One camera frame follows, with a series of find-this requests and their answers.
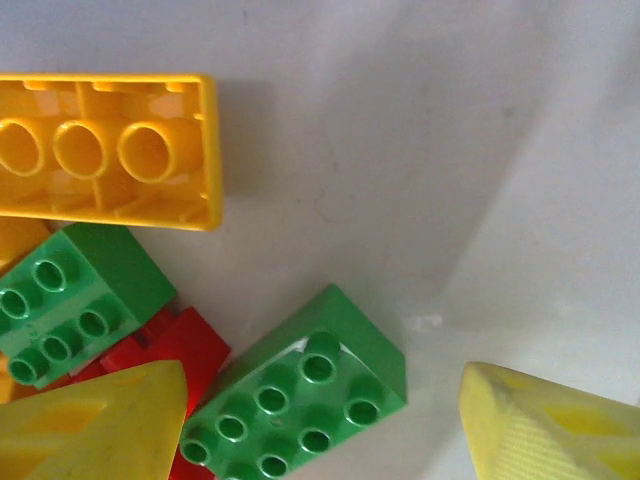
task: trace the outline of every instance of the yellow block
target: yellow block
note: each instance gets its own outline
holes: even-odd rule
[[[194,74],[0,74],[0,215],[210,230],[216,87]]]
[[[161,361],[0,406],[0,479],[166,480],[186,403]]]
[[[0,273],[11,268],[48,236],[49,230],[41,220],[0,217]]]
[[[459,403],[479,480],[640,479],[640,408],[473,362]]]

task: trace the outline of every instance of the toy block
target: toy block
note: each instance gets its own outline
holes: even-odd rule
[[[0,274],[48,237],[49,230],[41,220],[0,217]]]
[[[9,359],[0,353],[0,405],[33,395],[38,390],[16,383],[8,370]]]
[[[333,285],[224,369],[217,387],[180,449],[225,479],[281,477],[407,401],[404,355]]]
[[[138,329],[176,290],[121,226],[76,223],[0,279],[0,350],[42,388]]]
[[[215,475],[205,467],[187,462],[180,453],[180,449],[176,451],[171,472],[169,472],[169,480],[213,480],[214,478]]]
[[[471,362],[460,416],[479,480],[640,478],[640,408]]]
[[[38,390],[37,388],[29,387],[27,385],[21,385],[16,382],[11,375],[9,375],[8,364],[9,359],[0,352],[0,405],[69,384],[69,377],[65,375],[49,384],[43,390]]]
[[[0,478],[165,480],[186,400],[163,361],[0,406]]]
[[[74,383],[156,360],[180,360],[187,378],[187,416],[218,374],[231,349],[193,307],[177,318],[162,309],[140,330],[74,377]]]
[[[216,87],[193,74],[0,74],[0,215],[210,230]]]

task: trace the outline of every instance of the white surface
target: white surface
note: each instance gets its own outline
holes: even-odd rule
[[[640,2],[5,1],[0,69],[220,81],[224,227],[135,229],[239,350],[329,280],[411,406],[292,479],[473,479],[466,360],[640,395]]]

